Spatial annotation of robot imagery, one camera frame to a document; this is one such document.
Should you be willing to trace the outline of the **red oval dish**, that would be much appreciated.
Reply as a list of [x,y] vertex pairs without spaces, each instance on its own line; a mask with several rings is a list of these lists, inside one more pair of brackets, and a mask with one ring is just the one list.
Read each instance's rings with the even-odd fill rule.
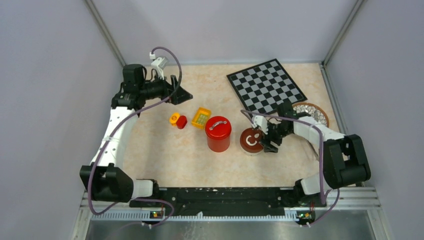
[[213,140],[222,140],[230,136],[232,125],[224,116],[213,116],[205,124],[206,135]]

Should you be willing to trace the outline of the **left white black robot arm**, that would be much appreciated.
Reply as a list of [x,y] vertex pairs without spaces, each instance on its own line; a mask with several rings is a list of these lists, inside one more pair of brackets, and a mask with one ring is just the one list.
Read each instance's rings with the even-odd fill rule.
[[132,179],[122,169],[132,129],[143,111],[158,106],[145,106],[147,100],[160,99],[161,103],[181,104],[193,96],[181,87],[182,73],[166,77],[155,75],[146,79],[147,69],[141,64],[123,67],[123,81],[119,92],[111,100],[108,126],[99,150],[89,165],[83,165],[79,175],[91,200],[127,203],[135,198],[149,207],[160,202],[153,179]]

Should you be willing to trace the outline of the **steel lunch box bowl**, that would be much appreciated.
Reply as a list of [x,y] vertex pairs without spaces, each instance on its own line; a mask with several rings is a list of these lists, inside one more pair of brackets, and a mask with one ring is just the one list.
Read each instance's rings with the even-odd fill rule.
[[255,151],[255,152],[251,152],[251,151],[247,151],[245,149],[241,149],[247,156],[257,156],[263,153],[263,150],[260,151]]

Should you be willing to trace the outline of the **silver metal tongs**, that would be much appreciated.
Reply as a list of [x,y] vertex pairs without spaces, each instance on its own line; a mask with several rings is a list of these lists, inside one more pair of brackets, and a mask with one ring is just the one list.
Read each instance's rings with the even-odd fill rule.
[[317,160],[317,161],[319,161],[320,160],[320,154],[319,154],[319,151],[313,146],[313,145],[310,145],[309,146],[309,148],[311,149],[311,151],[312,151],[312,153],[313,153],[313,156],[315,157],[315,159]]

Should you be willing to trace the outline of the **red cylindrical cup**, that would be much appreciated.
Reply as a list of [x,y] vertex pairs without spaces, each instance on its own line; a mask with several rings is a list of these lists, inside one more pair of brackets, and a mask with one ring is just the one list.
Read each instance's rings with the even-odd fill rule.
[[213,152],[221,153],[226,151],[231,143],[231,132],[230,127],[215,127],[210,130],[209,128],[205,129],[207,145],[209,149]]

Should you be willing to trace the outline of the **brown round lid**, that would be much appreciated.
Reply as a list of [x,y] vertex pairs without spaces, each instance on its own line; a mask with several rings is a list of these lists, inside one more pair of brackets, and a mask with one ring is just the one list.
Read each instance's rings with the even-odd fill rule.
[[249,152],[258,152],[264,149],[260,144],[263,132],[258,129],[246,128],[240,135],[239,143],[242,149]]

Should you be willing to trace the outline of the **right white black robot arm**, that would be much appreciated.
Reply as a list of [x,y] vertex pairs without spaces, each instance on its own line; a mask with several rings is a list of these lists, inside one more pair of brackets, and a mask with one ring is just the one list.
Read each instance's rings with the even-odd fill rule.
[[326,193],[371,178],[363,141],[357,134],[346,135],[334,131],[314,119],[308,112],[296,112],[289,103],[277,107],[277,123],[271,116],[258,114],[252,118],[252,127],[262,131],[260,144],[264,152],[277,153],[283,138],[296,135],[318,146],[318,173],[299,179],[293,187],[293,200],[307,206],[319,195],[323,201]]

